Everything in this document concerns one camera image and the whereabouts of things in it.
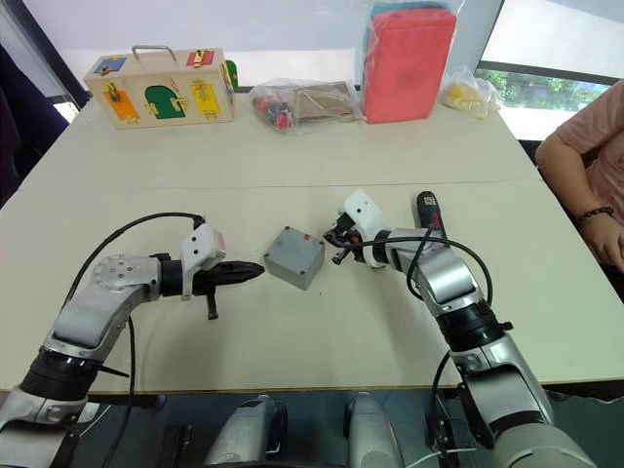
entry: metal handle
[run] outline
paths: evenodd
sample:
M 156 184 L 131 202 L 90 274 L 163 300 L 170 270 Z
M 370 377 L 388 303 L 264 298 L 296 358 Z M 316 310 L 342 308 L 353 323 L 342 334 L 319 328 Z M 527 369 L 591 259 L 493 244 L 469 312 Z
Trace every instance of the metal handle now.
M 137 59 L 137 60 L 138 60 L 138 54 L 137 54 L 137 50 L 138 49 L 156 49 L 158 51 L 167 51 L 167 52 L 169 52 L 171 54 L 172 59 L 174 61 L 177 61 L 176 54 L 174 54 L 174 51 L 172 51 L 167 46 L 146 46 L 146 45 L 133 46 L 133 55 L 135 56 L 135 59 Z

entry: red pencil case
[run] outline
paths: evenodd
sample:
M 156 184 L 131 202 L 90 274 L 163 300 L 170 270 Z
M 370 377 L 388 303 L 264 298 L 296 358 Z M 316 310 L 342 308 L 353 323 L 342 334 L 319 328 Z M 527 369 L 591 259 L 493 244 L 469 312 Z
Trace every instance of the red pencil case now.
M 456 16 L 441 8 L 396 10 L 373 18 L 363 87 L 369 123 L 429 116 L 456 23 Z

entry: person's arm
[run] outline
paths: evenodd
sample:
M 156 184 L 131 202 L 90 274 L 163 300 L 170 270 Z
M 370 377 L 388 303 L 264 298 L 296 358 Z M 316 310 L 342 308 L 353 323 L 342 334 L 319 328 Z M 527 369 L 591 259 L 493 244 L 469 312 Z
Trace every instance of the person's arm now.
M 589 185 L 580 153 L 557 134 L 544 140 L 535 158 L 544 179 L 574 217 L 602 205 Z M 596 214 L 583 222 L 580 234 L 599 261 L 624 273 L 624 226 L 608 214 Z

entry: pink shirt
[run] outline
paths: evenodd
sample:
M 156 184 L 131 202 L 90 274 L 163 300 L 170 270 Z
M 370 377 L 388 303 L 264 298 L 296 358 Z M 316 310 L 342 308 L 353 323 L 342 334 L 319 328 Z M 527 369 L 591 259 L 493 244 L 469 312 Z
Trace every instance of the pink shirt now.
M 555 130 L 580 154 L 600 147 L 587 179 L 601 201 L 624 224 L 624 80 L 615 83 Z

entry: plastic bag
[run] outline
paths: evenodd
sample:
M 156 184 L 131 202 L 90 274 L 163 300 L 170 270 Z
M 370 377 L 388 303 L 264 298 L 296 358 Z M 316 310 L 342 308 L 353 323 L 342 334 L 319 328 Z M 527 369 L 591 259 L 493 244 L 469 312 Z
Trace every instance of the plastic bag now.
M 355 88 L 345 81 L 273 80 L 255 86 L 250 100 L 260 120 L 282 133 L 301 133 L 320 122 L 362 118 Z
M 429 116 L 463 2 L 363 2 L 362 108 L 369 123 Z
M 475 78 L 466 65 L 461 65 L 445 77 L 440 102 L 485 119 L 500 109 L 501 98 L 489 81 Z

